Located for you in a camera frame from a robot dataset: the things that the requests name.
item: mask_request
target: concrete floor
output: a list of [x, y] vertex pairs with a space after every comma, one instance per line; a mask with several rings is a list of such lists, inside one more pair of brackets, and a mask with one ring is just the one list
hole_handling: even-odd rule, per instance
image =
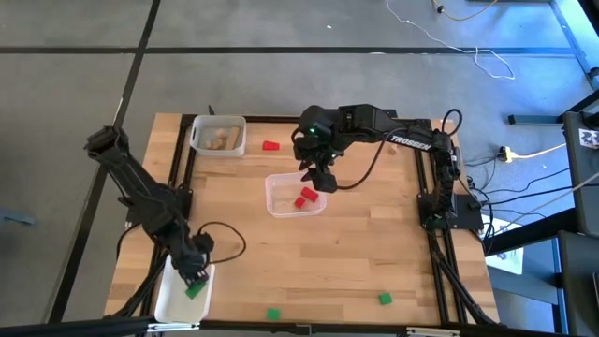
[[[403, 18], [457, 46], [568, 47], [547, 4], [497, 5], [475, 20], [451, 22], [426, 1], [389, 1]], [[146, 0], [4, 1], [0, 46], [137, 46], [150, 5]], [[482, 6], [446, 0], [456, 15]], [[415, 27], [395, 21], [384, 0], [165, 1], [150, 45], [438, 46]], [[490, 78], [469, 55], [148, 55], [124, 128], [132, 152], [142, 158], [157, 112], [207, 113], [211, 104], [220, 114], [297, 115], [311, 104], [368, 102], [405, 117], [441, 118], [451, 108], [462, 110], [466, 160], [501, 145], [526, 154], [562, 143], [560, 128], [510, 127], [505, 118], [558, 114], [588, 95], [591, 87], [577, 60], [505, 58], [514, 81]], [[0, 55], [0, 205], [38, 220], [34, 227], [0, 225], [0, 326], [44, 320], [95, 170], [82, 146], [112, 122], [131, 61], [131, 55]], [[481, 63], [505, 71], [493, 58], [482, 57]], [[520, 187], [567, 166], [564, 149], [498, 165], [489, 188]], [[477, 182], [486, 179], [485, 168], [468, 173]], [[569, 183], [564, 174], [531, 190]], [[125, 215], [116, 196], [113, 183], [107, 183], [66, 320], [102, 316]], [[528, 211], [549, 198], [506, 208]], [[572, 204], [566, 198], [542, 212]]]

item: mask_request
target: small red cube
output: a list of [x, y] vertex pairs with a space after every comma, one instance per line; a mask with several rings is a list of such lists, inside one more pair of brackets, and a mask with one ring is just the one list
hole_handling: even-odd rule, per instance
[[296, 207], [301, 209], [301, 207], [303, 207], [303, 204], [306, 203], [306, 199], [302, 198], [302, 197], [298, 197], [296, 199]]
[[264, 140], [264, 142], [262, 143], [262, 150], [279, 150], [281, 148], [281, 146], [279, 145], [278, 142], [274, 142], [274, 141], [268, 141], [268, 140]]
[[308, 187], [304, 187], [301, 190], [301, 194], [308, 198], [311, 202], [315, 202], [318, 199], [318, 193], [316, 193]]

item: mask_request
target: small green cube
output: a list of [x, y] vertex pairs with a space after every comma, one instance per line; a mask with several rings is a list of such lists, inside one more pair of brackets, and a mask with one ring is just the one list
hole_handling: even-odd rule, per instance
[[378, 300], [381, 301], [382, 305], [391, 304], [393, 302], [393, 298], [391, 298], [391, 294], [389, 294], [389, 293], [383, 293], [383, 294], [379, 295]]
[[204, 282], [201, 285], [192, 286], [190, 288], [187, 288], [187, 290], [185, 290], [185, 295], [187, 295], [188, 298], [193, 300], [194, 297], [197, 296], [197, 294], [199, 294], [200, 291], [202, 291], [202, 289], [204, 288], [205, 285], [206, 285], [206, 283]]
[[269, 320], [278, 321], [281, 319], [281, 309], [268, 308], [266, 310], [266, 318]]

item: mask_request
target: wooden tabletop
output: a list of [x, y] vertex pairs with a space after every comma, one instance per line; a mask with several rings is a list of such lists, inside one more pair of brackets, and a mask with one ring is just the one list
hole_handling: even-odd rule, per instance
[[[158, 182], [167, 181], [180, 120], [180, 114], [155, 116], [143, 167]], [[439, 127], [438, 121], [432, 126]], [[267, 308], [275, 307], [282, 321], [291, 322], [438, 325], [431, 257], [417, 215], [414, 150], [400, 147], [392, 154], [387, 144], [369, 179], [356, 189], [327, 195], [322, 214], [276, 219], [266, 210], [264, 182], [271, 174], [297, 172], [290, 141], [295, 127], [250, 123], [243, 157], [196, 157], [192, 232], [205, 222], [222, 221], [247, 240], [243, 256], [216, 266], [208, 319], [266, 321]], [[263, 140], [281, 143], [281, 151], [262, 151]], [[332, 168], [338, 183], [359, 179], [377, 146], [352, 145]], [[207, 229], [216, 241], [213, 258], [239, 251], [239, 239], [226, 228]], [[467, 231], [452, 234], [461, 280], [498, 321], [480, 242]], [[139, 286], [152, 249], [141, 228], [125, 238], [106, 314], [120, 309]], [[450, 318], [457, 321], [447, 280], [445, 290]], [[385, 292], [393, 303], [383, 306], [378, 295]]]

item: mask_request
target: black table leg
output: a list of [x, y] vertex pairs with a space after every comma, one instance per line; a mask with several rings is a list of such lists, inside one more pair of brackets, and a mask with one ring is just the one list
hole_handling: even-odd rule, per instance
[[560, 230], [576, 233], [577, 228], [576, 210], [571, 208], [484, 240], [484, 246], [488, 247], [485, 255], [493, 256], [531, 243], [541, 242], [555, 237]]
[[[567, 111], [583, 111], [598, 100], [599, 90], [592, 92]], [[507, 121], [511, 125], [560, 125], [563, 123], [563, 114], [559, 116], [509, 115]]]

